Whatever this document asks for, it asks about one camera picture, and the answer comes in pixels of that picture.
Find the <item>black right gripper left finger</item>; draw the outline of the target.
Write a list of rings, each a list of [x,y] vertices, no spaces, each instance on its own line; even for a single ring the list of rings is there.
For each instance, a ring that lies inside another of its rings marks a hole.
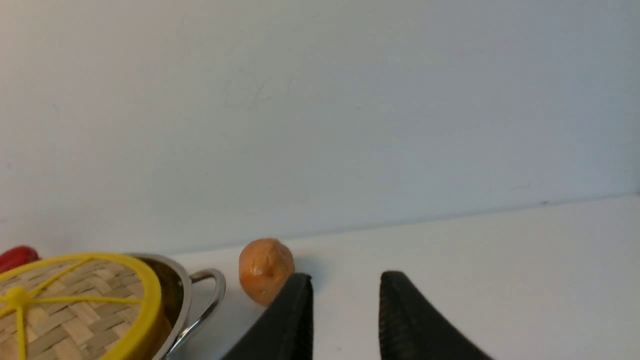
[[[314,289],[311,276],[295,272],[224,355],[224,360],[311,360],[314,347]]]

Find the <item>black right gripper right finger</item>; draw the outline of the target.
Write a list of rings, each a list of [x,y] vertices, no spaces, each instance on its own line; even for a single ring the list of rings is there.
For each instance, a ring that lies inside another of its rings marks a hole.
[[[382,360],[491,359],[395,270],[381,274],[378,344]]]

